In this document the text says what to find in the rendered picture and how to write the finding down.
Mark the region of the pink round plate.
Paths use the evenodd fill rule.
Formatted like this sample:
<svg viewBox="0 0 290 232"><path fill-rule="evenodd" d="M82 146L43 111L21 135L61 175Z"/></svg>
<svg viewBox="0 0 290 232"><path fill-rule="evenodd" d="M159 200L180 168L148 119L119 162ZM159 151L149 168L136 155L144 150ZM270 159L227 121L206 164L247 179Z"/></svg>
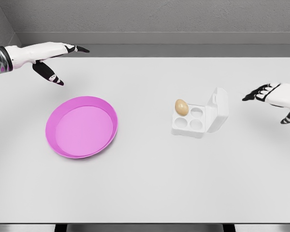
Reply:
<svg viewBox="0 0 290 232"><path fill-rule="evenodd" d="M107 148L117 129L117 113L110 103L93 96L82 96L62 103L51 113L45 136L57 154L81 159Z"/></svg>

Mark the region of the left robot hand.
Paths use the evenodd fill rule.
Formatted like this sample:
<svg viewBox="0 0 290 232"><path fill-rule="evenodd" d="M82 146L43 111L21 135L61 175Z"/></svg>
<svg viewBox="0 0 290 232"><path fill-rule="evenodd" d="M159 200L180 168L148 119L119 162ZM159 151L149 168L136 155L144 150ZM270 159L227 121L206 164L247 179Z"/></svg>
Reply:
<svg viewBox="0 0 290 232"><path fill-rule="evenodd" d="M44 63L44 60L49 58L56 58L72 52L89 53L90 51L84 47L67 44L46 42L24 47L28 54L26 62L32 63L33 70L43 77L45 80L63 86L61 81L54 71Z"/></svg>

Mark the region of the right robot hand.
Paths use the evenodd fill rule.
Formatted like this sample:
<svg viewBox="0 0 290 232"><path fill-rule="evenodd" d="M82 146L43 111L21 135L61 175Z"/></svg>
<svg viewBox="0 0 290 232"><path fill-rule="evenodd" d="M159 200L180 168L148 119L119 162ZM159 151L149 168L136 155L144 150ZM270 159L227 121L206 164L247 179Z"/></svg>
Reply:
<svg viewBox="0 0 290 232"><path fill-rule="evenodd" d="M290 84L268 83L248 93L242 101L257 100L272 106L290 109ZM290 112L280 124L290 124Z"/></svg>

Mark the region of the brown egg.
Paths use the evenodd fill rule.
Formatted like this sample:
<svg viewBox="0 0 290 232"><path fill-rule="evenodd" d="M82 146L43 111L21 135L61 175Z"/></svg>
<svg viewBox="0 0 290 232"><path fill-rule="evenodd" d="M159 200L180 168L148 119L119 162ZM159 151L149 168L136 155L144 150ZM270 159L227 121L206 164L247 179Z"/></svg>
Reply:
<svg viewBox="0 0 290 232"><path fill-rule="evenodd" d="M181 116L186 116L189 112L188 104L182 99L177 99L175 101L174 108L175 108L175 111Z"/></svg>

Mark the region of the white egg box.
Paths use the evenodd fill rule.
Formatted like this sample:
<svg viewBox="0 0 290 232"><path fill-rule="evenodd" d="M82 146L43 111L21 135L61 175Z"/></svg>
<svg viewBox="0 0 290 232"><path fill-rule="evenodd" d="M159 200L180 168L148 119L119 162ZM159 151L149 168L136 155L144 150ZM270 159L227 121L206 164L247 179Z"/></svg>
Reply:
<svg viewBox="0 0 290 232"><path fill-rule="evenodd" d="M218 131L227 120L228 94L224 89L217 87L205 106L188 104L188 107L189 112L186 116L179 115L174 108L171 133L202 138L205 133Z"/></svg>

